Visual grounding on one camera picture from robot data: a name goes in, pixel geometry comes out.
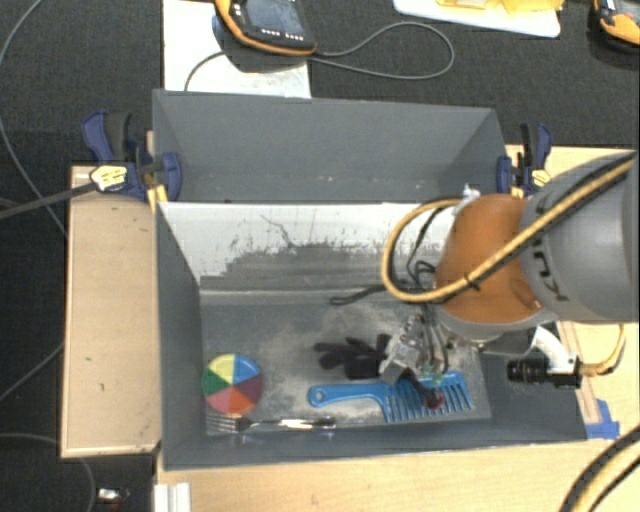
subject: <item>wooden table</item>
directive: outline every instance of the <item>wooden table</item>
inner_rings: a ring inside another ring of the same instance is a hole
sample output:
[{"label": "wooden table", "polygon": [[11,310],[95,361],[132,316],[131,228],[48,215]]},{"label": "wooden table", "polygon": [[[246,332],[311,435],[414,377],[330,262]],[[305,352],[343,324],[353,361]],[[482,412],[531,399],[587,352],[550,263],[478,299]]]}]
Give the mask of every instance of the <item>wooden table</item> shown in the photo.
[{"label": "wooden table", "polygon": [[[554,148],[547,168],[553,174],[611,152]],[[72,185],[86,182],[86,174],[74,168]],[[148,206],[125,197],[91,193],[71,203],[62,457],[150,452],[160,440],[151,224]],[[617,334],[614,326],[565,327],[565,338],[577,335],[586,361],[607,356]],[[617,371],[590,381],[623,432],[640,419],[637,325],[628,326],[627,336]],[[158,464],[157,481],[189,482],[194,511],[546,512],[557,510],[608,443],[172,473]],[[628,478],[599,510],[630,510],[639,484],[638,474]]]}]

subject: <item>black floor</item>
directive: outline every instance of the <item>black floor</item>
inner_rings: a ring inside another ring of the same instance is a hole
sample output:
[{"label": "black floor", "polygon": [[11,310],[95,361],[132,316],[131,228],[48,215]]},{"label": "black floor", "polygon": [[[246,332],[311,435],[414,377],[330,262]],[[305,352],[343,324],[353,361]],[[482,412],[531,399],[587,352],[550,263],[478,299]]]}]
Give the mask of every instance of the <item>black floor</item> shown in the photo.
[{"label": "black floor", "polygon": [[[0,44],[31,5],[3,0]],[[390,0],[314,0],[305,7],[324,51],[352,46],[406,19]],[[542,121],[558,145],[637,147],[638,57],[594,45],[587,10],[587,0],[570,0],[557,40],[438,24],[457,54],[447,75],[399,82],[312,64],[312,94],[489,106],[510,143],[519,142],[520,122]],[[133,133],[151,127],[151,90],[162,85],[161,25],[159,0],[45,0],[17,34],[0,68],[0,115],[43,194],[64,189],[71,162],[88,157],[78,126],[89,113],[130,110]],[[407,29],[372,43],[349,63],[417,74],[445,59],[433,36]],[[0,198],[33,199],[1,144]],[[56,212],[64,217],[62,206]],[[62,340],[64,265],[64,239],[46,212],[0,223],[0,396]],[[0,433],[58,436],[61,361],[0,403]],[[82,466],[62,464],[55,455],[41,442],[0,438],[0,511],[86,509]],[[149,505],[151,462],[146,456],[89,461],[97,487],[129,493],[122,511]]]}]

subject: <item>gray cardboard box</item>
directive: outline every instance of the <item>gray cardboard box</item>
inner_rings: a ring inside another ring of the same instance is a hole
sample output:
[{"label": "gray cardboard box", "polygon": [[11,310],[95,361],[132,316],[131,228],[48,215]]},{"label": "gray cardboard box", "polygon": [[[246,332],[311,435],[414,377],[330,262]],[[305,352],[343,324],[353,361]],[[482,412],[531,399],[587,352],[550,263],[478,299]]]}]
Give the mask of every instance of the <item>gray cardboard box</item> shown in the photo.
[{"label": "gray cardboard box", "polygon": [[[504,146],[492,111],[157,92],[154,135],[156,153],[179,152],[185,168],[181,200],[156,215],[165,469],[585,437],[574,393],[513,385],[502,357],[465,347],[452,367],[470,410],[386,424],[371,400],[307,401],[310,386],[346,382],[341,368],[320,368],[316,342],[374,344],[416,311],[386,293],[338,308],[328,299],[378,282],[385,238],[416,201],[465,183],[493,190]],[[262,370],[253,419],[329,413],[338,428],[208,429],[202,374],[230,352]]]}]

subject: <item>fork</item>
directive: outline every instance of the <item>fork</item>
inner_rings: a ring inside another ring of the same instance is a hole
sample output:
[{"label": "fork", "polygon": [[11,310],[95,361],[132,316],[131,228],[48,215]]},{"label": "fork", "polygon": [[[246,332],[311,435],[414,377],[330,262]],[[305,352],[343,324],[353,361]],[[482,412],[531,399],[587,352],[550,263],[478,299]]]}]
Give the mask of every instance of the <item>fork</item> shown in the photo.
[{"label": "fork", "polygon": [[332,416],[316,416],[311,418],[280,418],[277,420],[254,421],[246,416],[223,416],[216,414],[207,417],[207,425],[222,432],[244,432],[258,425],[274,425],[290,430],[332,430],[336,428],[336,420]]}]

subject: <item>blue comb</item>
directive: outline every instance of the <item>blue comb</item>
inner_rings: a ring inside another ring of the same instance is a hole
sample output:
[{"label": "blue comb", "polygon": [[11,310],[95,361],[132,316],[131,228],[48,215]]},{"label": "blue comb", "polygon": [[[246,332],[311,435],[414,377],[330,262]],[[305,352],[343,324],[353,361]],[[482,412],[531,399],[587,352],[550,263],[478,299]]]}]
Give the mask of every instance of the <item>blue comb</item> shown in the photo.
[{"label": "blue comb", "polygon": [[343,400],[371,398],[380,405],[387,423],[444,416],[473,409],[464,378],[459,372],[447,372],[438,386],[433,384],[431,377],[418,381],[428,389],[442,391],[445,402],[441,408],[425,407],[418,391],[405,379],[398,380],[394,386],[386,382],[314,386],[309,389],[308,398],[314,407],[324,407]]}]

